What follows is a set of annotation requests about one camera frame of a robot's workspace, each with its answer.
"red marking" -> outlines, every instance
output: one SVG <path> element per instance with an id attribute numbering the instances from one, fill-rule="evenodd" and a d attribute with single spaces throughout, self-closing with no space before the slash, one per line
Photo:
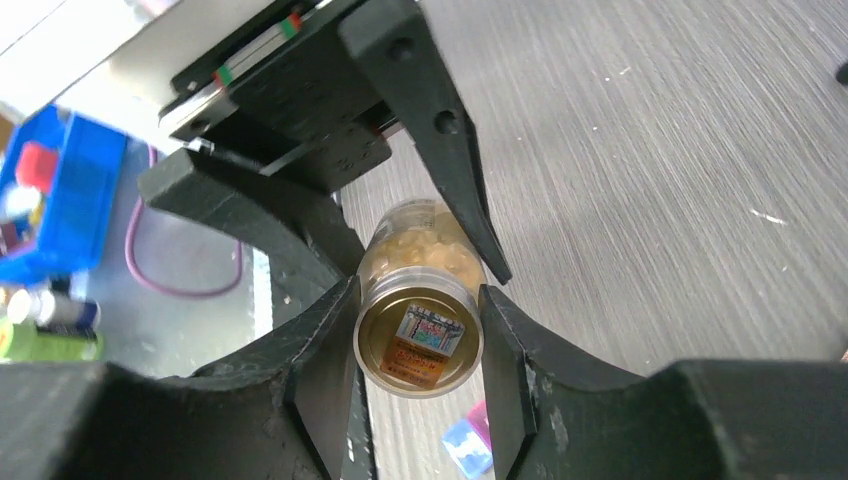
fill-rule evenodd
<path id="1" fill-rule="evenodd" d="M 300 15 L 298 15 L 297 13 L 292 13 L 291 15 L 289 15 L 289 20 L 291 20 L 295 30 L 300 30 Z"/>

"red object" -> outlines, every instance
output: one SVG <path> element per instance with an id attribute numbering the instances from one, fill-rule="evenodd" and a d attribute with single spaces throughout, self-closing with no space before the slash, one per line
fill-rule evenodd
<path id="1" fill-rule="evenodd" d="M 492 435 L 489 432 L 489 413 L 486 410 L 486 401 L 483 400 L 475 405 L 471 409 L 471 412 L 468 413 L 466 419 L 474 431 L 477 432 L 477 435 L 480 435 L 480 438 L 483 439 L 486 446 L 489 447 L 489 451 L 492 451 Z"/>
<path id="2" fill-rule="evenodd" d="M 59 165 L 59 152 L 50 150 L 36 142 L 27 142 L 21 148 L 15 179 L 24 187 L 35 187 L 43 194 L 50 193 L 56 167 Z"/>

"bottle cap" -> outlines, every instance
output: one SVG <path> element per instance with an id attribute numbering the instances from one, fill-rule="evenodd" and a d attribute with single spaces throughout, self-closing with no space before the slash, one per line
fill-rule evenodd
<path id="1" fill-rule="evenodd" d="M 50 292 L 43 292 L 48 295 L 43 295 L 42 292 L 30 292 L 27 290 L 18 290 L 12 295 L 9 300 L 9 306 L 6 307 L 6 315 L 12 323 L 22 323 L 25 320 L 43 321 L 46 310 L 51 310 L 49 302 L 44 300 L 54 300 Z"/>
<path id="2" fill-rule="evenodd" d="M 353 347 L 365 374 L 381 388 L 430 398 L 474 373 L 483 354 L 483 328 L 474 296 L 456 277 L 406 267 L 369 290 Z"/>

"table surface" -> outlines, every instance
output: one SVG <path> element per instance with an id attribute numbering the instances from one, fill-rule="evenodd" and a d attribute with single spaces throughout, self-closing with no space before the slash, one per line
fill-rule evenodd
<path id="1" fill-rule="evenodd" d="M 640 374 L 841 357 L 848 1 L 422 4 L 529 314 Z M 343 192 L 363 238 L 434 192 L 409 138 L 391 143 Z M 434 400 L 370 394 L 381 478 L 461 478 L 439 438 L 483 397 L 479 375 Z"/>

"blue storage bin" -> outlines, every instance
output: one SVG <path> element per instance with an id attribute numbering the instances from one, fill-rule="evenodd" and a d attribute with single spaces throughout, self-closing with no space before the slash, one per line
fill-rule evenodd
<path id="1" fill-rule="evenodd" d="M 59 151 L 59 163 L 35 242 L 0 258 L 0 282 L 21 285 L 95 267 L 103 254 L 126 135 L 53 106 L 18 127 L 0 170 L 0 192 L 15 183 L 29 141 Z"/>

